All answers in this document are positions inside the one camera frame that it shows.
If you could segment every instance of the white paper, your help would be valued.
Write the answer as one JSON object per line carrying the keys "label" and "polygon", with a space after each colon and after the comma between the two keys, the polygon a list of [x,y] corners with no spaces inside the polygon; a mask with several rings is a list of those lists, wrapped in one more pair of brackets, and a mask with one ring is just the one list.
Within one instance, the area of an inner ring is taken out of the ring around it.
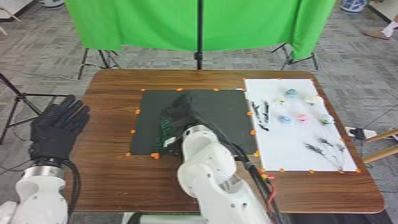
{"label": "white paper", "polygon": [[[350,152],[334,124],[323,125],[321,115],[328,114],[323,100],[318,105],[309,105],[303,101],[305,96],[316,96],[312,81],[307,79],[245,79],[247,100],[261,105],[264,111],[264,101],[270,104],[268,110],[268,129],[264,131],[257,125],[257,118],[252,110],[252,125],[255,130],[255,140],[259,147],[259,157],[263,168],[268,171],[355,171],[357,166],[351,160]],[[286,98],[286,104],[280,105],[277,99],[284,97],[289,89],[298,91],[298,98]],[[303,114],[307,121],[298,121],[296,116]],[[291,123],[282,124],[279,116],[291,118]],[[327,139],[332,147],[319,143],[319,138]],[[321,149],[321,156],[312,152],[305,144]]]}

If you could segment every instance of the green backdrop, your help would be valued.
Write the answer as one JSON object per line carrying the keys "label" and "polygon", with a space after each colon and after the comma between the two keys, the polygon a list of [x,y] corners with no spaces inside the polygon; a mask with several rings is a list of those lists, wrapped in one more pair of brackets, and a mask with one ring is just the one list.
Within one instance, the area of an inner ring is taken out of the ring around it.
{"label": "green backdrop", "polygon": [[[197,0],[65,0],[87,48],[195,51]],[[334,0],[204,0],[204,50],[293,46],[309,57]]]}

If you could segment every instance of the wooden table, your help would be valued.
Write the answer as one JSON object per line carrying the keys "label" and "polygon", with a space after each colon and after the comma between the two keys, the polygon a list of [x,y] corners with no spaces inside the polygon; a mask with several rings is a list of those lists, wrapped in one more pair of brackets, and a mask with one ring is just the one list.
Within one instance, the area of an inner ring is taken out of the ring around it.
{"label": "wooden table", "polygon": [[126,156],[138,116],[135,110],[140,107],[142,89],[236,89],[243,88],[243,78],[312,79],[362,171],[344,174],[277,172],[280,212],[382,211],[382,195],[314,76],[307,72],[183,70],[103,70],[96,74],[83,98],[90,106],[90,122],[72,151],[83,179],[78,211],[199,211],[197,202],[186,196],[176,179],[181,159],[167,156],[154,160],[149,156]]}

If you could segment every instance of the black cable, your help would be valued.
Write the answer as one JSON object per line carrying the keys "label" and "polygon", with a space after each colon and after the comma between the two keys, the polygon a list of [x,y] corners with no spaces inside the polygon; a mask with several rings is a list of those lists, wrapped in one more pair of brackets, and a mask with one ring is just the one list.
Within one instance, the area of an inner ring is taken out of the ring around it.
{"label": "black cable", "polygon": [[40,76],[40,77],[46,77],[46,78],[55,78],[55,79],[64,79],[64,80],[69,80],[69,81],[76,81],[76,79],[71,79],[64,76],[49,76],[49,75],[42,75],[42,74],[37,74],[37,73],[28,73],[28,72],[17,71],[17,70],[9,69],[9,68],[0,68],[0,69],[9,70],[12,72],[19,72],[21,74],[26,74],[26,75],[32,75],[32,76]]}
{"label": "black cable", "polygon": [[383,117],[383,115],[389,113],[389,111],[394,110],[394,108],[398,107],[398,104],[389,108],[389,110],[383,112],[383,114],[376,117],[376,119],[364,125],[362,129],[366,129],[369,127],[369,125],[378,121],[378,119]]}
{"label": "black cable", "polygon": [[71,191],[71,202],[69,202],[69,208],[67,208],[69,221],[71,221],[71,214],[72,214],[74,207],[76,207],[80,189],[81,189],[81,177],[80,177],[78,167],[76,167],[74,163],[69,160],[64,160],[62,164],[67,166],[67,168],[71,169],[71,173],[72,173],[72,191]]}
{"label": "black cable", "polygon": [[[263,197],[263,199],[264,199],[264,195],[266,195],[266,198],[268,198],[271,192],[270,192],[266,183],[264,183],[264,181],[263,181],[263,177],[261,177],[261,175],[259,175],[255,165],[254,165],[252,162],[250,162],[250,159],[248,159],[248,157],[247,157],[247,154],[245,154],[245,151],[243,151],[241,147],[239,147],[239,146],[232,143],[232,141],[229,140],[229,138],[227,138],[227,136],[225,136],[225,134],[224,134],[220,128],[216,127],[216,125],[215,125],[215,124],[209,124],[209,123],[204,121],[204,119],[202,119],[202,117],[200,117],[200,115],[199,115],[197,113],[193,114],[193,117],[195,117],[199,123],[202,123],[204,126],[208,126],[208,128],[215,131],[215,134],[216,134],[216,136],[218,136],[218,140],[220,140],[220,142],[224,142],[224,144],[227,144],[229,149],[232,150],[234,154],[238,155],[239,161],[241,161],[241,163],[243,163],[245,169],[247,169],[248,174],[250,174],[252,179],[254,179],[254,183],[255,183],[257,188],[259,188],[261,197]],[[277,208],[275,200],[271,201],[271,207],[273,207],[273,213],[275,213],[277,223],[282,224],[284,222],[282,222],[282,217],[280,217],[280,212],[279,212],[279,208]]]}
{"label": "black cable", "polygon": [[28,159],[19,165],[16,165],[16,166],[10,167],[10,168],[3,168],[3,167],[0,167],[0,168],[3,169],[3,171],[0,172],[0,175],[3,175],[7,172],[21,172],[21,171],[25,171],[25,169],[23,169],[23,170],[16,170],[16,168],[17,168],[19,166],[23,166],[28,162],[30,162],[30,159]]}

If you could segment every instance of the orange tape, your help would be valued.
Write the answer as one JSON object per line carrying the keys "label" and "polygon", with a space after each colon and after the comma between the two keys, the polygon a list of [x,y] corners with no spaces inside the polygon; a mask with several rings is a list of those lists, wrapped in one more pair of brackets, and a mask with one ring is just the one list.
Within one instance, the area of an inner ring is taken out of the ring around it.
{"label": "orange tape", "polygon": [[151,157],[152,157],[152,159],[160,159],[160,154],[158,153],[152,153],[151,154]]}

